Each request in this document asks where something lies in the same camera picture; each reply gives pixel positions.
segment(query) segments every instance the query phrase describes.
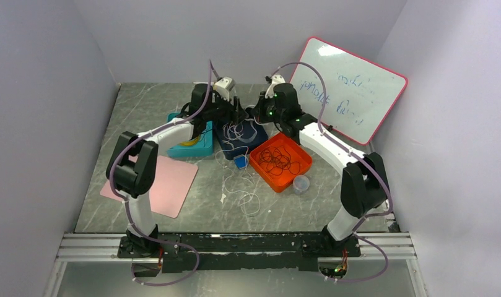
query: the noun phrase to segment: whiteboard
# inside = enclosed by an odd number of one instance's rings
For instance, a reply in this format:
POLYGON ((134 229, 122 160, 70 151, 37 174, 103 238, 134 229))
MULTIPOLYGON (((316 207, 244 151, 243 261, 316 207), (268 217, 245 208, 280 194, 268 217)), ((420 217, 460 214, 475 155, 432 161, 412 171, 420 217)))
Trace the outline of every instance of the whiteboard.
MULTIPOLYGON (((407 85, 407 78, 323 40, 307 41, 301 62, 321 74, 327 90, 322 122, 359 144, 370 142, 407 85)), ((304 112, 317 117, 323 89, 309 68, 298 65, 290 79, 304 112)))

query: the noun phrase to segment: pink mat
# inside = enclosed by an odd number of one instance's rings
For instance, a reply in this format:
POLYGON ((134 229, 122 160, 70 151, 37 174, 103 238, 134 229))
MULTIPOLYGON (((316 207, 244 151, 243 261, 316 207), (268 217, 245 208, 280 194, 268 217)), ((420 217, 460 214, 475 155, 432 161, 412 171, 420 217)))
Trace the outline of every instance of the pink mat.
MULTIPOLYGON (((181 211, 197 172, 197 165, 158 156, 155 181, 148 191, 152 211, 170 218, 176 218, 179 211, 181 211)), ((121 198, 111 192, 109 181, 106 181, 100 194, 107 198, 122 201, 121 198)))

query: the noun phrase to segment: orange tray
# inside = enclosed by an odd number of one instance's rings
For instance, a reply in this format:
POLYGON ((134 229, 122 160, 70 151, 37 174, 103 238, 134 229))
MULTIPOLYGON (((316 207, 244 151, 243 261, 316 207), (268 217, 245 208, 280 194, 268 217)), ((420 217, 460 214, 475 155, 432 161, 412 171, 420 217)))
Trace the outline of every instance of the orange tray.
POLYGON ((296 176, 305 174, 312 166, 312 157, 283 133, 276 134, 252 150, 249 161, 272 190, 278 193, 287 189, 296 176), (290 170, 282 169, 286 168, 287 158, 290 158, 290 170))

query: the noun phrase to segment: black mounting plate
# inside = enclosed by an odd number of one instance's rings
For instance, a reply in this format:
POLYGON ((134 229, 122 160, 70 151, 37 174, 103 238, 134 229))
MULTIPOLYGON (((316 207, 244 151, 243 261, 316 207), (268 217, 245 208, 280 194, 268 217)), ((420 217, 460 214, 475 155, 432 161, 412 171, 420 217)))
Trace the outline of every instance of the black mounting plate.
MULTIPOLYGON (((198 270, 281 269, 318 271, 319 257, 342 257, 346 249, 349 257, 361 255, 357 238, 351 236, 339 247, 325 244, 320 232, 285 233, 162 233, 159 239, 178 241, 193 246, 200 253, 198 270)), ((140 255, 131 249, 129 239, 123 237, 117 257, 122 259, 158 258, 159 254, 140 255)), ((163 246, 163 273, 192 270, 195 253, 163 246)))

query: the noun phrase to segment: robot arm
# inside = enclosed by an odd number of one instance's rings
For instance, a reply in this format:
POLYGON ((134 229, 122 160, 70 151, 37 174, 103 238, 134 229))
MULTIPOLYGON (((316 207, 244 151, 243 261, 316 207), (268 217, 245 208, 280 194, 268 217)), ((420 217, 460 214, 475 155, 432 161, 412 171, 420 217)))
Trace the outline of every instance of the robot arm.
POLYGON ((252 115, 261 123, 279 124, 286 136, 313 150, 342 176, 342 207, 323 229, 330 243, 339 245, 352 234, 356 224, 367 212, 387 198, 372 173, 351 154, 363 156, 387 184, 383 160, 377 153, 365 154, 348 146, 328 131, 320 132, 317 119, 302 111, 297 92, 291 84, 285 83, 280 75, 274 75, 268 81, 271 81, 271 85, 266 92, 261 93, 258 104, 251 111, 252 115), (348 147, 349 153, 336 147, 324 133, 348 147))
MULTIPOLYGON (((157 155, 159 152, 166 152, 171 147, 182 142, 199 137, 205 130, 206 123, 213 119, 225 119, 227 121, 242 121, 246 117, 239 104, 238 98, 234 97, 233 102, 230 99, 230 91, 235 82, 229 78, 221 78, 214 84, 214 91, 208 98, 206 106, 192 120, 183 122, 183 118, 195 113, 201 106, 206 96, 206 84, 197 84, 192 92, 191 101, 183 107, 181 113, 170 121, 172 127, 163 130, 160 133, 152 135, 152 131, 133 134, 124 132, 119 136, 116 147, 111 155, 108 164, 106 177, 110 178, 110 171, 113 162, 119 154, 134 140, 140 136, 150 134, 149 137, 139 141, 128 153, 120 160, 115 168, 115 187, 122 195, 128 199, 130 213, 137 228, 152 238, 157 237, 157 225, 152 217, 150 200, 148 196, 142 196, 152 186, 155 179, 155 167, 157 166, 157 155)), ((127 236, 132 242, 136 243, 141 249, 151 250, 154 247, 150 241, 143 240, 132 226, 128 226, 127 236)))

